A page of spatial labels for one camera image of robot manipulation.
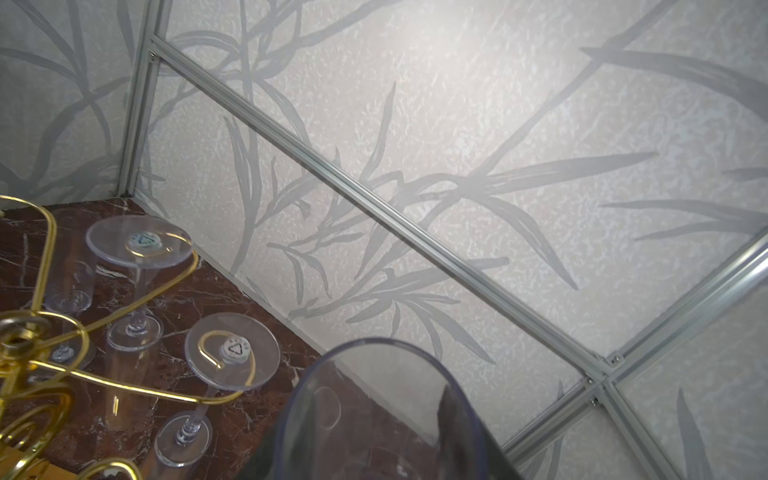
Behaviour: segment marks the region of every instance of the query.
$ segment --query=glass rim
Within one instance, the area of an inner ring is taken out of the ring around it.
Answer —
[[[474,437],[472,439],[472,443],[474,444],[475,451],[477,452],[477,467],[475,471],[478,474],[478,480],[484,480],[488,478],[488,472],[487,472],[488,463],[487,463],[486,454],[485,454],[485,438],[482,434],[482,429],[480,427],[480,418],[477,416],[477,413],[475,412],[475,409],[472,408],[472,404],[469,403],[469,399],[467,399],[467,396],[464,393],[464,390],[458,384],[458,382],[453,377],[453,375],[451,375],[448,369],[446,369],[446,367],[442,363],[440,363],[435,357],[429,355],[426,351],[424,351],[423,349],[419,348],[416,345],[413,345],[412,343],[408,343],[403,340],[393,339],[389,337],[372,336],[364,339],[352,340],[352,341],[343,343],[339,346],[336,346],[328,350],[327,352],[325,352],[325,354],[323,354],[318,359],[318,361],[314,362],[312,365],[310,365],[306,369],[306,371],[304,372],[304,376],[296,385],[296,388],[293,389],[293,392],[291,392],[290,399],[288,400],[288,403],[286,404],[285,409],[280,415],[280,420],[276,425],[277,433],[275,437],[275,449],[274,449],[273,458],[272,458],[273,465],[275,465],[275,479],[283,480],[284,471],[283,471],[283,461],[282,461],[283,455],[282,454],[283,454],[283,442],[285,441],[286,425],[288,423],[288,418],[290,416],[291,409],[295,405],[296,399],[299,397],[301,392],[306,388],[306,385],[309,383],[309,378],[311,378],[312,374],[319,367],[321,367],[322,365],[325,365],[326,362],[336,357],[339,353],[359,347],[359,346],[363,346],[363,345],[387,345],[387,346],[399,347],[401,349],[404,349],[424,359],[427,363],[429,363],[432,367],[434,367],[443,376],[443,378],[445,379],[445,382],[457,393],[459,403],[467,412],[468,420],[469,420],[469,428],[470,428],[470,431],[472,432],[472,436]]]

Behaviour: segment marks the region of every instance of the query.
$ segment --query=gold metal wire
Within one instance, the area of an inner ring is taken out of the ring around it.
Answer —
[[[57,363],[45,362],[43,360],[30,360],[29,362],[32,365],[41,366],[45,369],[54,370],[55,372],[61,372],[64,370],[64,367],[58,365]],[[106,379],[103,376],[83,372],[82,370],[73,370],[70,375],[79,379],[83,379],[86,382],[95,383],[97,385],[114,387],[117,389],[126,390],[131,393],[137,393],[138,395],[153,396],[160,399],[174,400],[176,402],[200,403],[203,405],[222,405],[224,403],[231,402],[237,397],[243,395],[243,392],[233,392],[229,395],[220,397],[182,395],[180,393],[166,392],[165,390],[149,389],[139,385],[131,385],[130,383],[113,382],[112,380]]]
[[[51,261],[53,260],[53,249],[56,244],[56,220],[51,215],[51,212],[45,208],[37,205],[29,200],[24,200],[18,197],[11,197],[9,195],[0,195],[1,199],[13,200],[22,204],[27,204],[34,208],[45,217],[45,221],[48,225],[48,232],[45,234],[45,245],[43,246],[43,254],[40,257],[40,270],[38,270],[38,279],[35,282],[35,292],[32,294],[32,304],[29,307],[30,310],[40,310],[43,305],[43,295],[45,294],[45,284],[48,283],[48,272],[51,270]]]
[[[31,418],[37,415],[49,411],[49,418],[45,427],[41,429],[41,433],[36,440],[34,440],[26,450],[22,452],[22,457],[15,463],[13,468],[5,472],[2,476],[2,480],[16,480],[22,478],[29,470],[35,465],[35,459],[40,455],[45,446],[56,436],[59,429],[66,422],[69,417],[69,411],[72,408],[72,391],[71,388],[65,383],[55,383],[49,385],[46,389],[27,395],[26,399],[48,397],[53,396],[58,400],[58,403],[47,404],[36,407],[25,414],[19,416],[14,422],[5,427],[0,432],[0,444],[5,450],[5,446],[13,441],[12,433],[20,431],[20,428],[30,421]],[[28,437],[24,438],[25,443],[29,441]]]
[[[88,345],[90,342],[90,336],[88,334],[90,332],[106,326],[116,319],[119,319],[129,314],[130,312],[133,312],[139,306],[144,305],[154,297],[161,295],[173,286],[176,286],[181,280],[187,278],[197,269],[197,264],[200,261],[200,258],[197,255],[197,252],[192,249],[192,261],[183,272],[179,273],[173,279],[169,280],[163,285],[160,285],[158,288],[152,290],[148,294],[142,296],[140,299],[135,300],[133,303],[115,310],[113,313],[100,320],[84,326],[70,316],[55,312],[48,312],[42,309],[45,285],[48,282],[48,273],[51,269],[51,262],[53,259],[56,243],[57,225],[55,218],[53,215],[51,215],[51,212],[31,201],[18,197],[11,197],[9,195],[0,195],[0,199],[13,200],[36,209],[43,215],[43,217],[45,217],[47,224],[45,245],[43,247],[43,252],[40,259],[40,268],[38,270],[38,277],[35,282],[35,291],[32,294],[31,307],[29,310],[13,310],[2,312],[0,313],[0,320],[14,318],[32,319],[34,317],[44,317],[64,320],[65,322],[69,322],[74,327],[73,332],[64,333],[47,340],[41,340],[38,338],[32,339],[34,342],[33,349],[31,353],[26,353],[23,358],[17,358],[15,356],[0,358],[0,362],[3,365],[3,370],[2,374],[0,374],[0,377],[4,378],[3,383],[0,386],[0,418],[5,413],[5,408],[8,404],[8,401],[13,399],[31,399],[42,396],[54,396],[56,399],[58,399],[57,403],[46,404],[44,406],[35,407],[29,410],[25,414],[19,416],[14,422],[12,422],[0,432],[0,455],[2,455],[3,451],[6,449],[6,446],[10,445],[12,442],[15,442],[15,445],[19,448],[28,445],[27,449],[23,451],[22,457],[15,463],[11,470],[5,472],[2,475],[0,480],[20,480],[23,475],[27,474],[29,474],[29,476],[26,477],[27,480],[39,478],[45,472],[45,469],[48,467],[48,465],[50,465],[45,460],[37,457],[40,455],[45,446],[51,441],[51,439],[53,439],[56,433],[58,433],[59,429],[63,426],[71,409],[72,394],[70,387],[60,382],[60,380],[65,376],[73,376],[75,378],[83,379],[87,382],[110,386],[139,395],[154,396],[162,399],[174,400],[177,402],[188,402],[203,405],[221,405],[227,402],[231,402],[243,394],[243,392],[233,392],[229,395],[221,397],[183,395],[179,393],[166,392],[159,389],[151,389],[143,386],[131,385],[124,382],[114,382],[110,379],[78,370],[78,365],[82,362],[84,356],[88,352]],[[192,243],[188,239],[179,235],[174,233],[166,233],[166,235],[175,237],[192,246]],[[81,337],[82,344],[80,352],[74,361],[68,366],[60,366],[58,364],[42,360],[42,358],[47,358],[48,351],[51,347],[58,343],[64,342],[65,340],[75,338],[76,336]],[[200,352],[207,359],[216,362],[216,360],[207,354],[203,348],[200,349]],[[251,384],[253,377],[256,375],[256,361],[253,352],[250,354],[250,366],[251,372],[250,377],[246,382],[246,386]],[[21,385],[25,385],[26,374],[28,373],[29,369],[38,367],[52,370],[56,373],[54,374],[53,378],[49,380],[40,382],[34,386],[22,387]],[[45,424],[45,427],[41,429],[39,436],[33,440],[32,435],[34,434],[35,430],[38,429],[38,426],[31,419],[45,412],[49,413],[48,422]],[[40,472],[35,472],[35,474],[31,473],[41,465],[43,466],[43,469]],[[142,479],[141,473],[139,472],[136,464],[130,460],[122,458],[106,458],[105,460],[95,462],[94,464],[88,466],[83,472],[81,472],[78,476],[78,479],[89,478],[93,474],[103,472],[108,468],[120,469],[121,471],[128,474],[131,480]]]
[[[108,468],[119,468],[121,471],[125,472],[131,480],[142,479],[139,468],[131,460],[126,458],[105,458],[104,460],[99,460],[98,462],[90,464],[85,470],[80,472],[78,480],[85,480],[86,478],[90,478],[91,475],[103,472]]]

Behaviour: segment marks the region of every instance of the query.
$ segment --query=metal rail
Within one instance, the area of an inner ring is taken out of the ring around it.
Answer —
[[[153,35],[149,48],[203,93],[256,130],[288,156],[342,192],[352,202],[386,225],[392,232],[407,240],[420,253],[454,276],[473,293],[507,316],[536,340],[545,344],[565,361],[593,379],[602,379],[612,372],[611,366],[599,356],[549,323],[531,307],[506,291],[504,287],[442,245],[419,225],[345,171],[332,164],[320,153],[304,144],[296,135],[278,124],[259,108],[247,102],[171,44],[157,35]]]

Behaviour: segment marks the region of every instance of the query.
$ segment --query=glass stem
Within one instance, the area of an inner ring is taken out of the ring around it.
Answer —
[[[219,389],[215,386],[208,386],[208,390],[205,391],[204,396],[214,396],[218,393]],[[205,418],[205,412],[208,411],[208,405],[202,403],[197,404],[197,408],[192,412],[192,415],[187,417],[187,421],[184,422],[184,426],[176,433],[176,442],[179,445],[186,445],[191,443],[197,437],[197,433],[200,431],[200,427],[203,425],[203,418]]]
[[[147,271],[143,268],[134,270],[134,301],[139,300],[147,292]],[[131,315],[131,322],[128,324],[128,333],[140,335],[147,331],[146,305],[139,306]]]

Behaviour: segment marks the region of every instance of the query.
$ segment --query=upside-down wine glass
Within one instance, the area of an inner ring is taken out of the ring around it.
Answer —
[[[45,309],[76,317],[91,306],[96,278],[96,256],[85,243],[85,232],[101,217],[79,208],[62,208],[52,212],[58,225],[51,273],[45,286]],[[62,333],[70,330],[68,323]],[[80,340],[59,343],[51,352],[51,360],[68,364],[76,357]],[[78,368],[86,367],[95,357],[91,344]]]
[[[95,223],[86,236],[99,258],[130,270],[134,300],[148,290],[157,273],[185,261],[192,254],[190,236],[172,223],[148,215],[123,215]],[[163,324],[145,306],[115,321],[107,332],[110,378],[127,383],[151,382]],[[123,390],[108,392],[105,420],[109,429],[129,429],[135,413],[147,408],[146,397]]]
[[[206,397],[219,390],[243,391],[262,386],[280,365],[280,346],[261,322],[239,313],[214,313],[187,334],[184,353],[192,371],[208,384]],[[184,480],[213,437],[207,405],[168,419],[141,466],[144,480]]]

